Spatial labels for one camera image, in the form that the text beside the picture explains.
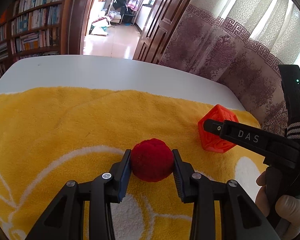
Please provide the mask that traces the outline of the gloved right hand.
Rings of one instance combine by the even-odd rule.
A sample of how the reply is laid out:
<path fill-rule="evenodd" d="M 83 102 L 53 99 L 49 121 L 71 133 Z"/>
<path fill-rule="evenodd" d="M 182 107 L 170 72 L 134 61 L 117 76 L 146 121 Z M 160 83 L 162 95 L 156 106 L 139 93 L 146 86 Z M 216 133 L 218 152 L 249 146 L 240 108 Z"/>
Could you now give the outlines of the gloved right hand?
<path fill-rule="evenodd" d="M 261 188 L 256 196 L 255 204 L 267 217 L 270 213 L 270 207 L 266 196 L 266 171 L 260 174 L 256 180 L 256 183 Z M 283 195 L 276 202 L 275 210 L 281 218 L 290 222 L 290 226 L 288 227 L 287 231 L 280 238 L 295 238 L 300 233 L 300 199 Z"/>

